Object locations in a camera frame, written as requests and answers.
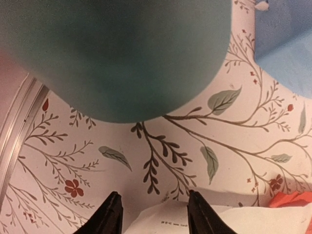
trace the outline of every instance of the metal frame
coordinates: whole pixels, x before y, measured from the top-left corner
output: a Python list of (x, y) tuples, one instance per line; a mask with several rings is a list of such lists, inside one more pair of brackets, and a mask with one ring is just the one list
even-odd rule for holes
[(0, 131), (0, 212), (20, 150), (49, 89), (28, 74)]

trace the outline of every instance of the vine pattern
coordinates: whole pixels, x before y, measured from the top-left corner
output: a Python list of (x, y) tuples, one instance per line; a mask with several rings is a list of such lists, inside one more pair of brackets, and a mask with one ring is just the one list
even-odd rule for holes
[[(249, 13), (252, 9), (249, 4), (254, 5), (254, 0), (234, 0), (234, 4), (241, 10)], [(263, 71), (254, 63), (253, 59), (251, 59), (253, 54), (254, 38), (251, 34), (248, 34), (244, 29), (238, 35), (231, 34), (228, 55), (224, 63), (227, 73), (230, 73), (234, 67), (244, 64), (250, 69), (248, 77), (250, 78), (250, 82), (258, 88), (258, 102), (248, 117), (239, 121), (232, 121), (222, 117), (224, 112), (233, 105), (237, 105), (236, 100), (240, 99), (240, 94), (244, 91), (244, 86), (240, 87), (240, 89), (235, 89), (234, 86), (231, 85), (232, 90), (222, 90), (209, 97), (207, 106), (197, 106), (185, 115), (164, 115), (162, 120), (186, 133), (190, 139), (197, 141), (201, 145), (198, 149), (198, 153), (202, 154), (203, 160), (207, 163), (207, 181), (209, 183), (213, 183), (214, 177), (218, 175), (218, 157), (220, 156), (216, 155), (214, 152), (215, 145), (228, 149), (233, 155), (243, 159), (251, 173), (251, 176), (246, 178), (246, 183), (251, 184), (251, 192), (255, 194), (255, 200), (251, 205), (260, 206), (261, 193), (274, 196), (278, 191), (291, 193), (294, 190), (300, 192), (311, 190), (311, 186), (308, 182), (311, 175), (295, 174), (284, 166), (292, 160), (292, 155), (281, 152), (280, 154), (267, 156), (267, 153), (275, 146), (281, 143), (287, 143), (302, 151), (306, 156), (306, 161), (312, 167), (312, 158), (308, 152), (308, 146), (300, 143), (302, 139), (312, 138), (312, 127), (307, 126), (305, 106), (301, 111), (299, 126), (293, 126), (287, 123), (285, 117), (294, 110), (294, 104), (286, 103), (285, 99), (279, 96), (278, 82), (272, 81), (272, 84), (266, 83), (266, 80), (263, 79)], [(297, 94), (293, 94), (292, 96), (295, 101), (297, 101), (298, 97)], [(85, 140), (83, 143), (81, 142), (81, 144), (74, 144), (72, 151), (60, 151), (55, 155), (47, 153), (42, 148), (38, 147), (38, 144), (32, 144), (32, 141), (37, 141), (44, 147), (49, 144), (65, 141), (68, 137), (66, 133), (50, 131), (51, 123), (57, 121), (59, 116), (48, 114), (48, 107), (49, 101), (47, 99), (42, 106), (43, 113), (41, 113), (41, 119), (39, 122), (34, 123), (32, 131), (25, 140), (24, 146), (33, 150), (44, 159), (44, 166), (47, 168), (47, 171), (49, 170), (53, 175), (55, 187), (45, 185), (25, 162), (26, 156), (20, 155), (18, 164), (23, 168), (24, 172), (36, 182), (41, 192), (41, 198), (10, 183), (8, 192), (5, 195), (5, 199), (10, 208), (10, 211), (8, 211), (5, 216), (10, 220), (8, 223), (0, 221), (0, 226), (2, 227), (1, 232), (4, 234), (9, 233), (7, 229), (8, 224), (20, 226), (25, 234), (28, 233), (23, 226), (24, 220), (21, 220), (18, 214), (22, 214), (22, 217), (26, 221), (29, 221), (37, 228), (41, 226), (49, 227), (48, 222), (57, 226), (57, 224), (38, 206), (37, 201), (39, 199), (52, 207), (60, 222), (65, 221), (69, 226), (74, 228), (81, 226), (86, 221), (86, 218), (77, 213), (72, 206), (81, 207), (83, 209), (94, 208), (94, 205), (80, 202), (79, 197), (74, 198), (71, 195), (74, 190), (90, 188), (90, 183), (85, 178), (84, 173), (99, 171), (97, 170), (99, 160), (86, 162), (82, 166), (72, 164), (75, 162), (78, 155), (84, 154), (86, 149), (93, 146), (93, 142)], [(92, 119), (84, 116), (74, 108), (71, 108), (70, 112), (70, 126), (79, 127), (80, 123), (84, 123), (88, 126), (89, 130), (96, 126), (96, 123), (92, 121)], [(196, 121), (203, 127), (208, 125), (208, 121), (215, 121), (244, 129), (257, 129), (267, 134), (272, 131), (281, 131), (283, 133), (297, 132), (297, 134), (293, 137), (279, 139), (261, 151), (249, 151), (207, 137), (193, 130), (189, 127), (189, 124), (187, 124), (190, 121)], [(185, 172), (186, 168), (193, 163), (192, 155), (189, 155), (179, 144), (174, 142), (174, 140), (168, 139), (167, 136), (154, 135), (149, 130), (148, 124), (148, 122), (139, 122), (130, 129), (132, 133), (135, 133), (139, 139), (144, 140), (149, 146), (150, 155), (148, 155), (148, 160), (142, 165), (143, 169), (146, 171), (143, 182), (149, 184), (147, 193), (162, 194), (162, 191), (159, 189), (157, 174), (159, 168), (164, 167), (174, 177), (176, 185), (170, 191), (166, 192), (162, 202), (170, 198), (179, 200), (181, 196), (188, 195), (190, 186), (196, 187), (196, 175), (189, 175)], [(106, 146), (104, 147), (105, 152), (100, 151), (104, 157), (118, 160), (130, 170), (132, 169), (123, 154)], [(106, 150), (111, 150), (113, 153), (107, 154)], [(271, 177), (268, 172), (259, 172), (252, 161), (254, 158), (275, 167), (279, 173)], [(69, 192), (66, 192), (65, 189), (61, 191), (59, 189), (61, 185), (63, 185), (63, 188), (69, 186)], [(17, 207), (13, 204), (14, 200), (18, 204)], [(242, 202), (238, 203), (240, 207), (244, 205), (245, 204)]]
[[(58, 133), (57, 131), (51, 133), (49, 127), (54, 121), (59, 119), (59, 116), (53, 113), (48, 114), (48, 107), (49, 100), (47, 99), (42, 106), (43, 113), (41, 114), (41, 118), (39, 121), (33, 123), (32, 130), (25, 138), (23, 146), (44, 159), (44, 167), (46, 167), (46, 171), (50, 171), (55, 186), (46, 185), (45, 182), (35, 174), (30, 165), (26, 163), (26, 156), (20, 155), (17, 164), (22, 167), (25, 174), (30, 175), (35, 181), (41, 192), (41, 201), (53, 209), (58, 220), (60, 222), (65, 221), (70, 227), (78, 229), (87, 221), (87, 218), (75, 211), (72, 206), (82, 209), (93, 209), (95, 207), (92, 204), (80, 202), (79, 199), (76, 198), (77, 191), (80, 196), (84, 195), (83, 189), (80, 187), (78, 188), (78, 186), (90, 188), (90, 182), (85, 178), (85, 173), (103, 172), (103, 170), (97, 170), (99, 159), (89, 161), (81, 166), (74, 164), (76, 162), (76, 157), (85, 154), (85, 150), (93, 145), (93, 142), (90, 140), (85, 140), (80, 146), (74, 144), (70, 152), (59, 151), (59, 153), (55, 155), (47, 153), (39, 147), (40, 143), (43, 146), (47, 146), (48, 144), (57, 143), (57, 141), (64, 141), (68, 137), (66, 133)], [(69, 178), (74, 179), (73, 182), (75, 186), (73, 188), (68, 188), (69, 185), (73, 184)], [(18, 203), (17, 209), (13, 206), (12, 196), (14, 196)], [(50, 216), (47, 216), (36, 203), (39, 200), (38, 195), (35, 196), (25, 189), (18, 188), (10, 183), (5, 198), (10, 207), (10, 213), (7, 213), (5, 216), (11, 219), (10, 225), (17, 226), (19, 224), (25, 234), (28, 232), (24, 228), (23, 222), (17, 213), (22, 212), (25, 219), (29, 220), (37, 228), (41, 226), (49, 227), (48, 222), (58, 227), (55, 221), (53, 221)], [(8, 233), (6, 224), (1, 224), (3, 232)]]
[(97, 124), (94, 122), (93, 119), (91, 119), (88, 116), (85, 116), (83, 113), (79, 112), (73, 107), (70, 108), (71, 115), (69, 116), (69, 118), (71, 119), (71, 121), (69, 122), (69, 126), (72, 127), (76, 126), (78, 128), (79, 123), (83, 121), (88, 126), (88, 130), (92, 129), (93, 127), (96, 127)]
[[(221, 141), (209, 138), (191, 128), (187, 123), (191, 120), (196, 120), (199, 124), (206, 126), (209, 121), (217, 121), (223, 124), (235, 125), (241, 128), (252, 128), (264, 130), (266, 133), (269, 133), (272, 130), (276, 131), (276, 128), (282, 132), (290, 132), (291, 126), (284, 119), (285, 116), (288, 116), (290, 112), (294, 109), (292, 103), (285, 103), (285, 99), (281, 98), (278, 94), (279, 83), (275, 80), (270, 85), (269, 89), (265, 89), (264, 79), (263, 79), (263, 70), (259, 68), (252, 59), (251, 56), (254, 54), (254, 39), (251, 34), (248, 34), (246, 30), (242, 30), (243, 35), (234, 35), (231, 34), (231, 42), (229, 45), (228, 55), (225, 59), (224, 66), (227, 67), (227, 73), (229, 73), (232, 67), (240, 66), (246, 64), (250, 68), (250, 76), (253, 79), (253, 83), (258, 86), (258, 102), (253, 110), (253, 112), (246, 118), (240, 121), (232, 121), (222, 118), (222, 114), (230, 108), (234, 102), (239, 99), (239, 95), (244, 87), (241, 87), (238, 90), (224, 90), (212, 95), (208, 99), (208, 105), (206, 107), (197, 106), (182, 116), (175, 115), (164, 115), (162, 118), (171, 123), (173, 126), (179, 128), (188, 134), (188, 136), (195, 141), (199, 142), (202, 147), (201, 151), (203, 157), (207, 162), (207, 174), (210, 180), (210, 183), (213, 180), (213, 177), (216, 175), (218, 170), (218, 158), (213, 151), (213, 147), (208, 146), (210, 144), (216, 144), (221, 147), (224, 147), (230, 150), (233, 154), (242, 158), (247, 166), (249, 167), (252, 176), (247, 178), (247, 183), (252, 183), (251, 192), (255, 193), (255, 201), (252, 206), (260, 206), (260, 190), (262, 193), (269, 193), (270, 196), (274, 196), (276, 192), (283, 191), (285, 193), (291, 193), (292, 184), (294, 189), (297, 191), (311, 190), (307, 179), (309, 176), (307, 174), (294, 174), (289, 169), (283, 166), (283, 164), (289, 162), (292, 156), (282, 153), (280, 155), (273, 155), (271, 157), (263, 156), (266, 152), (272, 149), (274, 146), (284, 142), (296, 146), (299, 150), (303, 151), (306, 155), (306, 159), (309, 164), (312, 165), (312, 158), (310, 153), (306, 150), (305, 145), (298, 143), (300, 139), (303, 138), (312, 138), (311, 131), (312, 127), (309, 129), (306, 128), (306, 109), (303, 108), (300, 117), (300, 124), (297, 130), (297, 136), (293, 138), (280, 139), (267, 147), (264, 150), (258, 152), (250, 152), (242, 148), (236, 148), (230, 144), (223, 143)], [(187, 163), (192, 163), (186, 152), (180, 152), (180, 146), (177, 143), (169, 142), (166, 140), (166, 136), (152, 135), (144, 122), (136, 123), (135, 126), (131, 128), (132, 133), (136, 133), (138, 138), (144, 136), (145, 141), (150, 148), (150, 159), (143, 165), (143, 169), (147, 170), (143, 182), (149, 182), (149, 187), (147, 193), (150, 194), (155, 192), (157, 195), (160, 194), (159, 189), (157, 189), (158, 180), (156, 178), (157, 168), (160, 166), (159, 162), (165, 166), (170, 173), (176, 178), (177, 186), (171, 191), (173, 199), (179, 199), (179, 195), (185, 194), (188, 195), (188, 188), (190, 183), (196, 187), (194, 178), (196, 175), (187, 175), (184, 173), (183, 167), (187, 166)], [(172, 166), (167, 158), (171, 156), (172, 163), (180, 163), (178, 167)], [(260, 174), (254, 168), (253, 163), (250, 158), (257, 158), (264, 163), (270, 164), (276, 167), (280, 174), (277, 177), (269, 178), (268, 173), (265, 172)]]

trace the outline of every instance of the teal fabric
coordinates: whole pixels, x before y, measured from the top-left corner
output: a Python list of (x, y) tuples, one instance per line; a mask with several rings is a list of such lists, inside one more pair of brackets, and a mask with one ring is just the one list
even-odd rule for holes
[(0, 1), (0, 45), (95, 119), (166, 114), (213, 80), (227, 52), (230, 0)]

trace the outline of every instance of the orange fabric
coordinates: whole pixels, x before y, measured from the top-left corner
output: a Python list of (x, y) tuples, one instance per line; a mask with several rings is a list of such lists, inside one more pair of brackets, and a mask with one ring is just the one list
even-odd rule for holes
[[(294, 192), (292, 194), (284, 194), (278, 192), (269, 202), (270, 208), (289, 207), (289, 206), (305, 206), (312, 202), (312, 192)], [(305, 234), (312, 234), (312, 219)]]

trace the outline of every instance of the white paper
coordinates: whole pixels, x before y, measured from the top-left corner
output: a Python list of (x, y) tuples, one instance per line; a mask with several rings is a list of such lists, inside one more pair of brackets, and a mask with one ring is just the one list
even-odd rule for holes
[[(263, 208), (212, 206), (238, 234), (305, 234), (312, 204), (305, 207)], [(125, 234), (189, 234), (187, 203), (169, 200), (141, 212)]]

